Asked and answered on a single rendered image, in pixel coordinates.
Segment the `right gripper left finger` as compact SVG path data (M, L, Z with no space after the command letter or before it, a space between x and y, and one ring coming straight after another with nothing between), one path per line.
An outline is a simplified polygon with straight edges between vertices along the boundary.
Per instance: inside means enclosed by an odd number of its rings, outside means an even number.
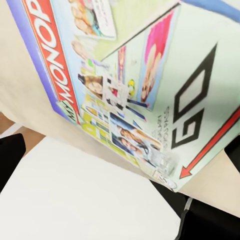
M21 133L0 138L0 193L26 152Z

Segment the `board game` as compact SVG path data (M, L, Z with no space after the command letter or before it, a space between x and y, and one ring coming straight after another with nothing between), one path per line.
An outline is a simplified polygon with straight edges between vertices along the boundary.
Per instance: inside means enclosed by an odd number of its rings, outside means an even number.
M177 193L240 134L240 0L6 0L52 109Z

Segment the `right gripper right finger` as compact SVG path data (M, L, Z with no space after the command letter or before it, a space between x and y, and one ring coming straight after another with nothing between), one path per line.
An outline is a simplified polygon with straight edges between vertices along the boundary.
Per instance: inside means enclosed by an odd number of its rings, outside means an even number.
M224 151L240 173L240 134L224 148Z

